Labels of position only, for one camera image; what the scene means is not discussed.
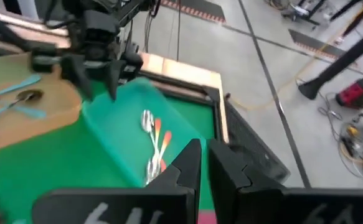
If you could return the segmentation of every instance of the concrete floor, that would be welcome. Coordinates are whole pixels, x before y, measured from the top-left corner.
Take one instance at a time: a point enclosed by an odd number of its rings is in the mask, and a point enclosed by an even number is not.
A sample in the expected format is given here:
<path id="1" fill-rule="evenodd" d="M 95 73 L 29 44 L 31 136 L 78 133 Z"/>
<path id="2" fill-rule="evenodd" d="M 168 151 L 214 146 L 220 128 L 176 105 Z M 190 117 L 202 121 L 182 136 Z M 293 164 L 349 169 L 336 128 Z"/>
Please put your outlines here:
<path id="1" fill-rule="evenodd" d="M 226 26 L 181 14 L 177 56 L 179 15 L 177 11 L 162 7 L 152 21 L 149 53 L 178 58 L 180 62 L 219 72 L 224 92 L 230 92 L 250 107 L 250 110 L 238 110 L 291 171 L 285 182 L 287 187 L 304 187 L 293 155 L 295 152 L 301 158 L 312 187 L 363 189 L 363 180 L 354 177 L 343 166 L 327 117 L 317 112 L 317 107 L 324 106 L 323 100 L 317 97 L 309 101 L 296 88 L 293 77 L 310 61 L 313 53 L 295 45 L 288 32 L 291 28 L 326 41 L 347 25 L 361 5 L 330 26 L 311 31 L 312 25 L 282 19 L 279 11 L 261 0 L 211 1 L 222 6 Z M 333 0 L 332 4 L 340 8 L 346 2 Z M 146 13 L 140 13 L 134 19 L 134 41 L 140 46 L 144 44 L 145 18 Z M 340 48 L 348 49 L 362 35 L 363 22 Z M 302 79 L 315 77 L 332 62 L 330 58 L 319 57 L 322 60 L 314 59 L 312 66 L 301 74 Z M 343 71 L 325 85 L 321 93 L 339 91 L 363 77 L 363 56 L 357 63 L 358 67 Z M 291 84 L 278 93 L 279 102 L 268 104 L 273 98 L 272 91 L 290 80 Z M 346 121 L 358 112 L 334 103 L 332 108 Z M 335 120 L 334 124 L 338 129 L 341 122 Z"/>

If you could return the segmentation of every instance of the red machine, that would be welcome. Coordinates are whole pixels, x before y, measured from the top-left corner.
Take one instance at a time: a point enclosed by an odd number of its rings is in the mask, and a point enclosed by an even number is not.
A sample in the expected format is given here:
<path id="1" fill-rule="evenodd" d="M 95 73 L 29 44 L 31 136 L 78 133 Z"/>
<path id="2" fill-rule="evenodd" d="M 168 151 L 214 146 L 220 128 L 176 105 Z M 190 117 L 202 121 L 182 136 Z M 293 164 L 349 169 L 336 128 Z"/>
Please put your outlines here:
<path id="1" fill-rule="evenodd" d="M 357 80 L 335 96 L 341 106 L 354 109 L 363 108 L 363 78 Z"/>

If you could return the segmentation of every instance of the black floor line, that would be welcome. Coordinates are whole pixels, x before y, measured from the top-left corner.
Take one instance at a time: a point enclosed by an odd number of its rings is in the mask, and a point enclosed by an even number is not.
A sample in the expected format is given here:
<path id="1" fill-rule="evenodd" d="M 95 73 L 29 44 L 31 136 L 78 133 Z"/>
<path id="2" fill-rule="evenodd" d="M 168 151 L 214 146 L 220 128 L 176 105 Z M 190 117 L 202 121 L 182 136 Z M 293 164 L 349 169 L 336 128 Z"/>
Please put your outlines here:
<path id="1" fill-rule="evenodd" d="M 309 182 L 309 179 L 308 179 L 308 176 L 307 176 L 307 173 L 306 173 L 306 169 L 304 168 L 303 162 L 302 162 L 302 160 L 300 158 L 300 154 L 298 152 L 298 147 L 297 147 L 297 145 L 295 143 L 295 140 L 293 139 L 291 129 L 290 129 L 289 124 L 288 124 L 288 122 L 286 120 L 285 114 L 284 114 L 284 112 L 282 110 L 280 99 L 278 97 L 278 94 L 276 93 L 276 89 L 275 89 L 273 80 L 271 79 L 270 73 L 269 73 L 268 68 L 266 66 L 266 63 L 264 61 L 262 50 L 259 47 L 257 37 L 255 36 L 255 33 L 253 31 L 252 24 L 249 21 L 248 15 L 246 13 L 245 7 L 242 4 L 242 1 L 238 0 L 238 2 L 239 2 L 239 5 L 240 5 L 240 7 L 242 9 L 242 13 L 243 13 L 245 21 L 247 23 L 248 29 L 249 29 L 249 31 L 250 31 L 250 33 L 252 35 L 252 40 L 253 40 L 253 43 L 255 44 L 255 48 L 256 48 L 256 51 L 257 51 L 258 58 L 260 59 L 260 63 L 262 64 L 263 71 L 264 71 L 264 74 L 266 76 L 268 86 L 270 87 L 271 93 L 273 95 L 275 105 L 276 105 L 276 108 L 278 110 L 278 114 L 280 115 L 281 122 L 282 122 L 282 125 L 284 127 L 286 137 L 288 138 L 289 145 L 291 147 L 293 156 L 295 157 L 296 165 L 298 166 L 299 173 L 300 173 L 300 176 L 301 176 L 301 180 L 303 181 L 304 187 L 311 188 L 311 184 Z"/>
<path id="2" fill-rule="evenodd" d="M 215 21 L 210 21 L 210 20 L 207 20 L 207 19 L 203 19 L 199 16 L 195 16 L 195 15 L 190 15 L 190 14 L 185 14 L 185 15 L 188 15 L 188 16 L 191 16 L 191 17 L 195 17 L 197 19 L 200 19 L 200 20 L 203 20 L 203 21 L 207 21 L 207 22 L 210 22 L 210 23 L 213 23 L 213 24 L 218 24 L 219 26 L 223 27 L 224 29 L 227 29 L 227 30 L 231 30 L 231 31 L 234 31 L 234 32 L 237 32 L 239 34 L 242 34 L 242 35 L 247 35 L 249 37 L 253 37 L 252 34 L 250 34 L 249 32 L 246 32 L 246 31 L 243 31 L 243 30 L 240 30 L 240 29 L 237 29 L 237 28 L 234 28 L 234 27 L 230 27 L 229 25 L 227 24 L 219 24 L 218 22 L 215 22 Z M 298 53 L 298 54 L 301 54 L 301 55 L 304 55 L 304 56 L 308 56 L 308 57 L 312 57 L 312 55 L 302 51 L 302 50 L 297 50 L 297 49 L 294 49 L 292 47 L 288 47 L 288 46 L 285 46 L 283 44 L 280 44 L 280 43 L 277 43 L 277 42 L 274 42 L 272 40 L 268 40 L 268 39 L 265 39 L 263 37 L 258 37 L 256 36 L 256 38 L 260 41 L 263 41 L 263 42 L 266 42 L 268 44 L 272 44 L 272 45 L 275 45 L 275 46 L 278 46 L 278 47 L 281 47 L 283 49 L 286 49 L 286 50 L 290 50 L 290 51 L 293 51 L 295 53 Z M 317 60 L 320 60 L 322 62 L 326 62 L 326 63 L 333 63 L 332 61 L 329 61 L 329 60 L 326 60 L 326 59 L 323 59 L 321 57 L 317 57 L 315 56 L 315 59 Z M 358 74 L 360 75 L 363 75 L 363 72 L 362 71 L 358 71 L 356 69 L 353 69 L 353 68 L 347 68 L 348 70 L 352 71 L 352 72 L 357 72 Z"/>

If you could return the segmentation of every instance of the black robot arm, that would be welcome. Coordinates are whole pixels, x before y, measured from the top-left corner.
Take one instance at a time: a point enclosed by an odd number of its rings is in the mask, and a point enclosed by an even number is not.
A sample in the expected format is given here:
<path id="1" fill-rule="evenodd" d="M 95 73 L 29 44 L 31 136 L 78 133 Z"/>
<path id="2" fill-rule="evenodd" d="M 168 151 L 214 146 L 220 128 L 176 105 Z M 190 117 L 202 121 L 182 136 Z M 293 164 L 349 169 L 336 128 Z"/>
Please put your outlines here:
<path id="1" fill-rule="evenodd" d="M 19 37 L 0 21 L 0 34 L 8 42 L 25 52 L 31 52 L 30 65 L 35 72 L 52 71 L 59 63 L 62 78 L 78 86 L 90 100 L 93 92 L 90 80 L 104 82 L 113 100 L 119 79 L 132 80 L 143 65 L 138 55 L 138 45 L 118 37 L 120 29 L 133 20 L 140 11 L 158 13 L 159 0 L 64 0 L 62 7 L 67 18 L 59 24 L 48 24 L 58 0 L 52 0 L 43 23 L 48 29 L 66 26 L 70 47 L 58 49 L 55 45 L 33 46 Z"/>

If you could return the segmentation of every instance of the green table surface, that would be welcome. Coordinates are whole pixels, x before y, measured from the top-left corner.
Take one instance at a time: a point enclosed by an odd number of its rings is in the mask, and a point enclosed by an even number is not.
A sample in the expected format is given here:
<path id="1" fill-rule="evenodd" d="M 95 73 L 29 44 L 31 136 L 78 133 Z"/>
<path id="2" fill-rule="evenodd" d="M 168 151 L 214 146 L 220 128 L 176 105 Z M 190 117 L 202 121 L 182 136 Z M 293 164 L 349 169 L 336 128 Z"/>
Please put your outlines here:
<path id="1" fill-rule="evenodd" d="M 105 91 L 93 83 L 96 94 Z M 167 98 L 206 139 L 214 138 L 211 108 Z M 213 209 L 202 158 L 200 209 Z M 31 222 L 31 208 L 40 195 L 59 188 L 130 187 L 80 115 L 70 126 L 0 149 L 0 212 L 8 223 Z"/>

